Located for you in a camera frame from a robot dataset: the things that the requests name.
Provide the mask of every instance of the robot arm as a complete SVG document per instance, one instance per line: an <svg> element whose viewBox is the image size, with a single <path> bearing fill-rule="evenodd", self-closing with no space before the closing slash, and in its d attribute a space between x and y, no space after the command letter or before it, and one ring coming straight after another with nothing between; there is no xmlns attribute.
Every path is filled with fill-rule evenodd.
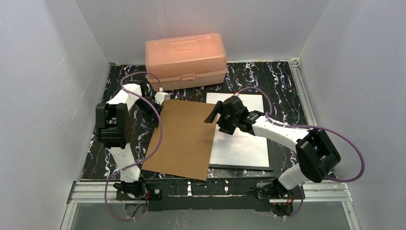
<svg viewBox="0 0 406 230"><path fill-rule="evenodd" d="M146 97L160 112L163 108L163 102L168 97L165 92L157 92L153 99L147 97L147 83L145 80L139 84L124 85L138 95ZM118 94L107 103L100 103L96 106L96 137L103 143L111 153L119 169L134 164L135 160L130 148L133 128L129 115L130 109L134 104L140 107L144 116L149 118L154 124L158 125L158 119L152 109L139 98L120 90ZM131 167L120 172L120 180L126 183L138 181L141 171L138 167Z"/></svg>
<svg viewBox="0 0 406 230"><path fill-rule="evenodd" d="M214 122L217 113L220 114L217 121L220 132L232 135L238 127L243 132L271 139L297 153L299 163L267 185L267 190L275 196L284 197L289 190L309 181L321 182L341 160L324 130L287 128L278 121L271 119L270 122L264 113L248 111L238 96L218 101L205 122Z"/></svg>

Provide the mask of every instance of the black marble table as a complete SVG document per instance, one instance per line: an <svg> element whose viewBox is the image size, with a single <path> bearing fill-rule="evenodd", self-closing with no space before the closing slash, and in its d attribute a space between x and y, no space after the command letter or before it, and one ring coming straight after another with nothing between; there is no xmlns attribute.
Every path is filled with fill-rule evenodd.
<svg viewBox="0 0 406 230"><path fill-rule="evenodd" d="M102 102L107 102L113 98L120 90L120 79L135 71L146 71L146 69L144 65L111 67ZM234 93L247 86L260 88L269 96L272 101L272 118L289 124L307 124L288 62L228 63L228 73L222 84L168 92L171 99L205 102L205 96L208 92ZM253 91L246 93L259 94ZM264 109L269 111L268 104L264 103ZM133 106L130 116L132 124L134 124L131 149L135 161L138 161L143 159L147 152L154 127L149 121L142 118L137 106ZM273 172L209 168L207 178L274 177L285 168L296 163L296 154L288 148L270 141L268 142L268 149L272 153ZM93 133L83 167L82 180L106 180L117 170L113 157L97 141L95 133ZM150 179L177 178L176 176L145 170L143 170L143 175Z"/></svg>

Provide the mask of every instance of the gray floor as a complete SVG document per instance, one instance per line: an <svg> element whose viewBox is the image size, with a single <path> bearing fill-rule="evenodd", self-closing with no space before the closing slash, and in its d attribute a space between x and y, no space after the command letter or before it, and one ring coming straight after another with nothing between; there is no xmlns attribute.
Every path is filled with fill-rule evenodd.
<svg viewBox="0 0 406 230"><path fill-rule="evenodd" d="M110 204L126 217L124 204ZM78 204L73 230L349 230L341 202L305 202L300 212L286 221L253 210L172 210L148 212L137 222L112 217L104 204Z"/></svg>

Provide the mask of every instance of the brown board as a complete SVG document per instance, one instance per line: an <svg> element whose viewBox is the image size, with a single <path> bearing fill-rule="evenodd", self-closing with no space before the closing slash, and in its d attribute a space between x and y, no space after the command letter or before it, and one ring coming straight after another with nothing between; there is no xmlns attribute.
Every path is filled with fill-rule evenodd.
<svg viewBox="0 0 406 230"><path fill-rule="evenodd" d="M216 124L205 123L214 104L167 100L161 111L163 139L158 151L142 169L198 180L207 179ZM147 156L159 141L156 128Z"/></svg>

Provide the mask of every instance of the black wire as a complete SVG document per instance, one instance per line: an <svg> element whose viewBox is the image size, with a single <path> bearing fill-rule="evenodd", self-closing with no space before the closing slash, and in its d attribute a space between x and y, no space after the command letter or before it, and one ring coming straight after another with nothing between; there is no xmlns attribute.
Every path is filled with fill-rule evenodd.
<svg viewBox="0 0 406 230"><path fill-rule="evenodd" d="M141 206L143 206L143 205L145 205L145 204L140 204L140 205L135 209L135 212L134 212L134 214L133 214L133 216L132 216L131 218L134 218L134 217L135 217L135 214L137 213L139 207L141 207Z"/></svg>

